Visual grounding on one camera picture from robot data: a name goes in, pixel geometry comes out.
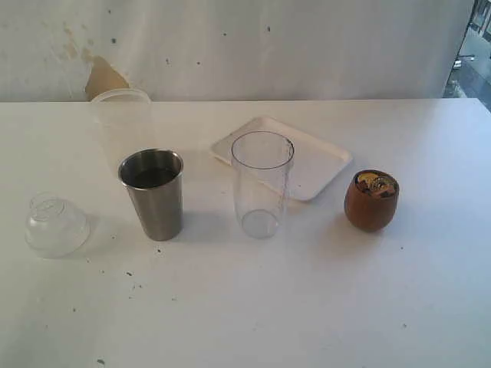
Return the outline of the clear drinking glass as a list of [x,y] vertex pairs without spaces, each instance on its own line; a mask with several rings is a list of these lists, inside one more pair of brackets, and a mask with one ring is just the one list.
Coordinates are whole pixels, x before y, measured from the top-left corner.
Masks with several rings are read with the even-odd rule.
[[249,237],[271,238],[285,214],[294,145],[279,133],[257,130],[236,138],[231,154],[237,222]]

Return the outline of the stainless steel cup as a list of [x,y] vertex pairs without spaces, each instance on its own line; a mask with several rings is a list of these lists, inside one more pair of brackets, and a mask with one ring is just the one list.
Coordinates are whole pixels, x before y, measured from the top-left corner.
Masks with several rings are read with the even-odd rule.
[[146,235],[154,241],[176,237],[183,228],[183,160],[172,150],[145,149],[118,168]]

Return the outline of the gold coin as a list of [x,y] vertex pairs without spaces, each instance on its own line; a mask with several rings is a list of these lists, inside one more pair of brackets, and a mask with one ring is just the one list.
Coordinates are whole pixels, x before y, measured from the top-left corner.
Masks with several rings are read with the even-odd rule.
[[369,187],[377,178],[378,174],[375,172],[360,172],[357,175],[357,184]]

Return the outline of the copper coins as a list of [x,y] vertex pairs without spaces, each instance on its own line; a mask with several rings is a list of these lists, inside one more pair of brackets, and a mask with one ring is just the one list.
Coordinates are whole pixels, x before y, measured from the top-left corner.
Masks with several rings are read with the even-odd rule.
[[357,177],[355,178],[355,184],[357,188],[365,194],[374,198],[386,198],[391,197],[396,192],[396,182],[385,174],[378,174],[378,178],[374,180],[369,187],[361,186],[357,184]]

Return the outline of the brown wooden cup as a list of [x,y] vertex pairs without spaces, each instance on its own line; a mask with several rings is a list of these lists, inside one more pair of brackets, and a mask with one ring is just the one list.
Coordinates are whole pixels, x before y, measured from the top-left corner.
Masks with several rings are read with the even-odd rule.
[[[376,172],[391,177],[396,182],[396,192],[391,197],[374,198],[360,191],[355,178],[358,173]],[[386,172],[364,169],[354,174],[344,198],[344,213],[349,222],[364,232],[377,232],[387,226],[394,217],[400,186],[397,180]]]

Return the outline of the clear dome lid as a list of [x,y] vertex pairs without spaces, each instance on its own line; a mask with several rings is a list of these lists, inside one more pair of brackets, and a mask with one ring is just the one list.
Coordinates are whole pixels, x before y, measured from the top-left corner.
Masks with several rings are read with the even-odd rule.
[[25,241],[40,258],[60,258],[89,238],[90,222],[72,201],[50,192],[35,195],[25,219]]

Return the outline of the white rectangular tray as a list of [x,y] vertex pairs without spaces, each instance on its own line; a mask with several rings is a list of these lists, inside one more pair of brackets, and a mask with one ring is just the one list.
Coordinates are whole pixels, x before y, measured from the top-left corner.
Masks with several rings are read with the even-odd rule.
[[212,155],[230,166],[233,142],[242,134],[257,130],[279,133],[293,143],[295,155],[289,173],[288,195],[294,200],[312,200],[352,161],[346,149],[265,116],[253,118],[216,141],[211,145]]

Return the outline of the translucent plastic container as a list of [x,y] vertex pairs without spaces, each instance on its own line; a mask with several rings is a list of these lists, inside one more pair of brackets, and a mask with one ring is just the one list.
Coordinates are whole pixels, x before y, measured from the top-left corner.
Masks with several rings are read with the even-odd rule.
[[155,148],[152,101],[138,89],[117,88],[90,102],[97,139],[113,176],[130,155]]

